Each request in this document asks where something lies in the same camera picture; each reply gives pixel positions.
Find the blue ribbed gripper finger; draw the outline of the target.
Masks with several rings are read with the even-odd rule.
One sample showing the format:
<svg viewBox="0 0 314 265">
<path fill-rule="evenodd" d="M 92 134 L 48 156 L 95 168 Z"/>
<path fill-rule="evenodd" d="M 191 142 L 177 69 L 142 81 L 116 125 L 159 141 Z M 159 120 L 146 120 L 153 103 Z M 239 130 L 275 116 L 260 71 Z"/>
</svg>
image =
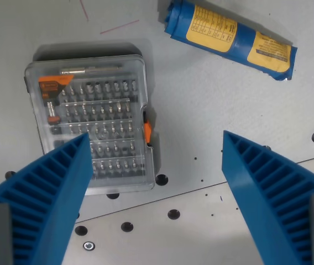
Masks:
<svg viewBox="0 0 314 265">
<path fill-rule="evenodd" d="M 312 264 L 314 173 L 230 131 L 222 172 L 264 264 Z"/>
<path fill-rule="evenodd" d="M 90 138 L 79 135 L 0 184 L 14 264 L 62 264 L 93 176 Z"/>
</svg>

